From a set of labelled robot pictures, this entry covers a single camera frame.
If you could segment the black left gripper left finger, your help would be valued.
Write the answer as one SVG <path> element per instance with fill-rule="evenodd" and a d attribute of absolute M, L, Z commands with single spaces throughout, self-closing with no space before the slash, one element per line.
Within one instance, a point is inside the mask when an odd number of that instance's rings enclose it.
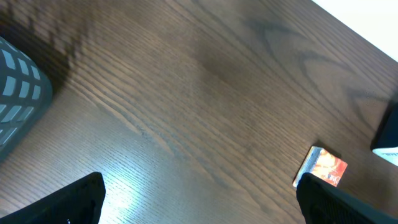
<path fill-rule="evenodd" d="M 106 195 L 103 176 L 93 172 L 1 218 L 1 224 L 97 224 Z"/>

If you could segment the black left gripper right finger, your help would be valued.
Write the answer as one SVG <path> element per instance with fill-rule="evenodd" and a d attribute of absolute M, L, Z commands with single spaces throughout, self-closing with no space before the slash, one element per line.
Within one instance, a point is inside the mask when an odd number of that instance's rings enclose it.
<path fill-rule="evenodd" d="M 397 224 L 382 213 L 311 173 L 305 173 L 296 190 L 307 224 Z"/>

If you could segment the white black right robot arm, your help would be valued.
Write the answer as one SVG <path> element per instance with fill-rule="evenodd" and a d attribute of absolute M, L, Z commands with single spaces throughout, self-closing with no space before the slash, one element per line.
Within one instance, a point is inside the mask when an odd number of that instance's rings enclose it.
<path fill-rule="evenodd" d="M 397 166 L 397 103 L 387 109 L 371 144 L 371 150 L 378 157 Z"/>

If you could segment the small orange box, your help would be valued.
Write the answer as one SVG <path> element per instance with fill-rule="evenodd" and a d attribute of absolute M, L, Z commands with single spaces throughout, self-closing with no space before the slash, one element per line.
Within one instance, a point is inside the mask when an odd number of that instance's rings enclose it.
<path fill-rule="evenodd" d="M 312 146 L 300 166 L 294 180 L 293 187 L 297 187 L 304 173 L 311 173 L 316 177 L 336 187 L 346 168 L 347 163 L 334 156 L 326 149 Z"/>

